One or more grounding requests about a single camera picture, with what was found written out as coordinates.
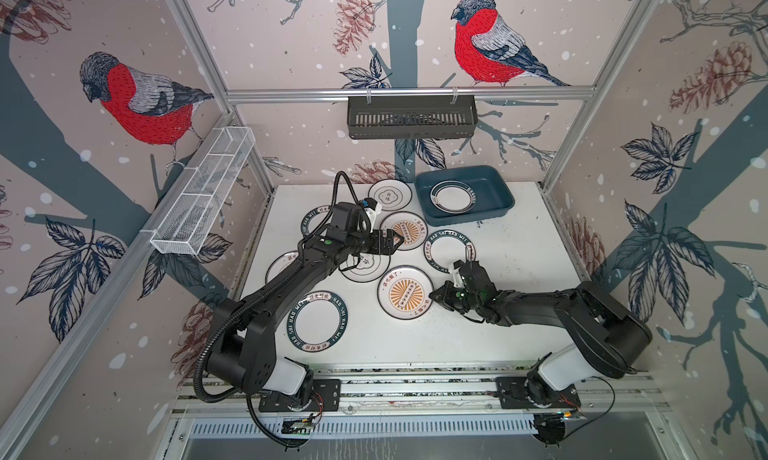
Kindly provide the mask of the green red rim plate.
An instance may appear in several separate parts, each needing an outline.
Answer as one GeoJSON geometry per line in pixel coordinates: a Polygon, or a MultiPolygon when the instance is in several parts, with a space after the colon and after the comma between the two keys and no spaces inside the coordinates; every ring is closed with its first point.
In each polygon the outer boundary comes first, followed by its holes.
{"type": "Polygon", "coordinates": [[[476,204],[476,194],[467,183],[445,180],[430,190],[430,201],[440,211],[459,215],[470,211],[476,204]]]}

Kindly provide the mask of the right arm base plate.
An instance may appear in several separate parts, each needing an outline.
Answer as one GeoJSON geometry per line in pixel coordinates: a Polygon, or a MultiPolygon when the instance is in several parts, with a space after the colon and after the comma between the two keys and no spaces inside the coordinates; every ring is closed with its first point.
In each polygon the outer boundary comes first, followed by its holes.
{"type": "Polygon", "coordinates": [[[571,385],[555,391],[542,380],[523,376],[497,377],[496,394],[503,410],[580,409],[581,401],[571,385]]]}

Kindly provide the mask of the white plate black flower outline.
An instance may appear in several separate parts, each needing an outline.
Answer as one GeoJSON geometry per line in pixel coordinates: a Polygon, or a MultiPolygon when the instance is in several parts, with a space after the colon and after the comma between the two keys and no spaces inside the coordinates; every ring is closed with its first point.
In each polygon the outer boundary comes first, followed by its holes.
{"type": "Polygon", "coordinates": [[[385,179],[369,188],[368,197],[375,200],[383,211],[393,212],[407,207],[412,201],[413,193],[407,183],[397,179],[385,179]]]}

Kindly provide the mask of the orange sunburst plate front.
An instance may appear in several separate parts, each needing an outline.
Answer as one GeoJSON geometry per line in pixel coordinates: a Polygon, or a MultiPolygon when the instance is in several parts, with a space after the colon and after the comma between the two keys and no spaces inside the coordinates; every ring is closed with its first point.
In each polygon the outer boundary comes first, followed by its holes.
{"type": "Polygon", "coordinates": [[[377,299],[382,310],[398,320],[414,320],[431,307],[434,285],[421,269],[405,265],[389,270],[379,280],[377,299]]]}

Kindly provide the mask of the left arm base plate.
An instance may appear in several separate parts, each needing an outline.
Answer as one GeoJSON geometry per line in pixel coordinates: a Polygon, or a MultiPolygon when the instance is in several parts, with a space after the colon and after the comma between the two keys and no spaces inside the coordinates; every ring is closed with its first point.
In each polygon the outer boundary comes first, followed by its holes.
{"type": "Polygon", "coordinates": [[[325,413],[339,409],[341,381],[338,379],[306,380],[293,395],[267,390],[258,405],[260,413],[325,413]]]}

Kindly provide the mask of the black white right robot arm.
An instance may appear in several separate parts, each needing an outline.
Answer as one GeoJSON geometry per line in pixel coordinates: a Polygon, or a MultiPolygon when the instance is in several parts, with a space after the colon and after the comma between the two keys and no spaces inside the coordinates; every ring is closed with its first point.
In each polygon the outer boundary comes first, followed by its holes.
{"type": "Polygon", "coordinates": [[[525,377],[499,389],[505,408],[548,408],[576,382],[593,376],[621,379],[650,345],[648,326],[592,281],[554,292],[499,290],[477,261],[456,261],[450,280],[429,294],[473,323],[540,325],[564,330],[572,344],[537,360],[525,377]]]}

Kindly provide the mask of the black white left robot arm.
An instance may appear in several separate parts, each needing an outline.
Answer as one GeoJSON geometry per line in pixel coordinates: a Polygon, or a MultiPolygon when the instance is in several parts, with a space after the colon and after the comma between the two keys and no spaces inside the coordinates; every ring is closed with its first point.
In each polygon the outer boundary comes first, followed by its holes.
{"type": "Polygon", "coordinates": [[[393,255],[404,237],[391,229],[313,234],[299,243],[298,257],[275,278],[240,301],[215,310],[207,343],[192,379],[197,398],[223,401],[236,393],[271,394],[304,406],[312,395],[308,366],[277,356],[275,331],[314,287],[361,253],[393,255]]]}

